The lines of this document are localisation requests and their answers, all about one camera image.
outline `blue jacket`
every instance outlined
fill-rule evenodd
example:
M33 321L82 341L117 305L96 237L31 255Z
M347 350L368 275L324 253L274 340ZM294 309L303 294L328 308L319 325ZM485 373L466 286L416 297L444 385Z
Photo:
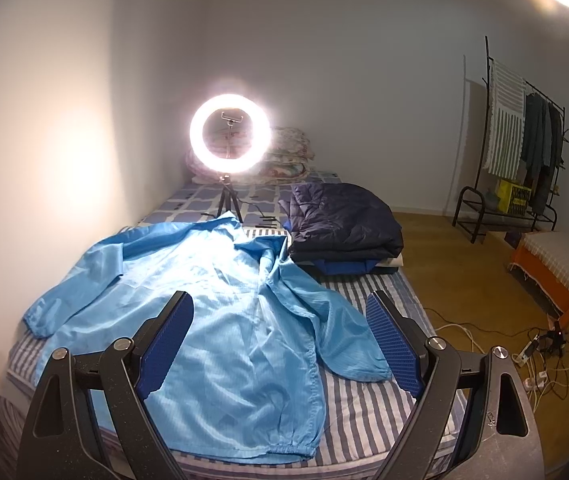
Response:
M176 290L194 298L194 322L145 401L171 449L234 462L309 458L326 413L318 358L356 381L391 376L365 318L290 260L286 238L248 240L229 213L91 247L24 315L48 338L34 380L53 349L95 352L133 336ZM113 430L101 392L94 403L100 426Z

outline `clothes rack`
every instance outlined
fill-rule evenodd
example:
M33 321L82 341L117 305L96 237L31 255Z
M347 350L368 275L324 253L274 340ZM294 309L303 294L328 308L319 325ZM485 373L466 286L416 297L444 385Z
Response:
M484 133L482 135L482 149L481 149L481 156L478 162L478 171L476 172L476 180L473 186L464 186L460 190L460 194L458 195L458 203L455 208L455 214L453 215L452 225L455 226L459 224L469 235L471 235L471 243L475 243L479 236L484 236L486 231L481 231L481 227L491 227L491 226L500 226L502 228L519 228L519 229L529 229L530 231L539 230L538 224L540 223L550 223L551 230L553 231L556 227L556 223L558 221L558 213L557 211L551 206L553 202L553 197L557 194L556 186L558 183L558 176L560 174L560 170L564 170L564 165L560 163L558 167L555 167L553 170L555 175L553 176L553 187L551 188L551 197L549 198L548 202L545 206L545 211L542 214L534 213L529 206L527 206L527 211L524 215L515 215L509 213L503 213L500 211L490 210L487 209L487 203L485 201L485 197L478 190L478 182L480 181L481 171L482 171L482 161L485 155L485 148L487 146L487 134L489 132L489 110L491 108L491 94L490 94L490 83L491 83L491 63L494 62L494 59L489 55L489 38L485 36L485 49L487 53L487 78L483 78L486 87L487 87L487 103L485 109L485 125L484 125ZM558 105L553 99L547 96L544 92L539 90L535 85L531 84L526 79L525 85L529 87L532 91L537 92L543 98L547 100L547 102L551 103L554 107L558 109L561 114L562 118L562 141L569 142L565 136L568 130L565 129L565 108ZM470 200L465 198L465 195L471 193L478 197L479 200ZM461 206L465 204L467 207L471 208L473 211L477 213L477 216L474 219L459 219L460 209ZM547 215L547 210L550 211L549 214L553 214L552 218ZM501 221L496 222L497 218L503 219L516 219L518 220L517 223L509 223L509 221Z

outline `orange cloth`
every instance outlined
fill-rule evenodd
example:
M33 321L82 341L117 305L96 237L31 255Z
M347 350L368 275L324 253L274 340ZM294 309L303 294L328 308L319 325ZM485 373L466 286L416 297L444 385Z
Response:
M563 314L559 319L561 328L569 327L569 291L556 279L551 270L545 267L538 257L533 256L523 244L519 244L511 256L511 266L520 267L545 292L551 302Z

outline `yellow box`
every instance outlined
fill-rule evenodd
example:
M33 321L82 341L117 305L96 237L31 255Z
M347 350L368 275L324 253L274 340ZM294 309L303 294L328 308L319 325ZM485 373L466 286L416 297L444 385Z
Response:
M531 197L531 189L501 178L498 182L496 195L500 199L498 211L524 216L527 212L529 198Z

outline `metal bolt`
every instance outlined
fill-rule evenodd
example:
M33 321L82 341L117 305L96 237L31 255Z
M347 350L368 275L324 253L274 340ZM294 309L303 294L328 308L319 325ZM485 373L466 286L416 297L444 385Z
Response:
M66 348L56 348L52 354L51 357L53 357L56 361L59 361L60 359L64 359L68 354L68 350Z
M117 339L114 343L114 348L116 350L127 350L131 346L131 340L127 339L126 337L122 337Z
M506 359L509 357L509 352L507 352L507 349L502 346L496 346L493 349L493 354L499 359Z
M436 350L444 350L447 348L447 342L441 337L432 337L429 340L429 346L431 346L431 348L435 348Z

